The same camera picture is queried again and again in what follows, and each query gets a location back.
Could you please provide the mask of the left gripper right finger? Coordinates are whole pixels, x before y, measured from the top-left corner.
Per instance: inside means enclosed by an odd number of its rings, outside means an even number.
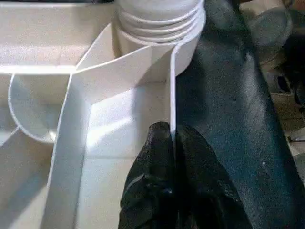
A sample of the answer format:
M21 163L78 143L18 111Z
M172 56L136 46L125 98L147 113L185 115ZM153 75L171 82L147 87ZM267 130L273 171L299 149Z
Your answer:
M176 131L182 229L250 229L252 225L229 174L194 128Z

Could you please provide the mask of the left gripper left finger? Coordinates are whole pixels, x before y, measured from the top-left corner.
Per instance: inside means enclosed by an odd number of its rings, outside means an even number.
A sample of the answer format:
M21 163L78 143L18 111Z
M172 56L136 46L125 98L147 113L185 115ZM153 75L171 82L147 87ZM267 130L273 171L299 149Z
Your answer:
M120 229L175 228L174 172L169 124L154 123L126 177L120 201Z

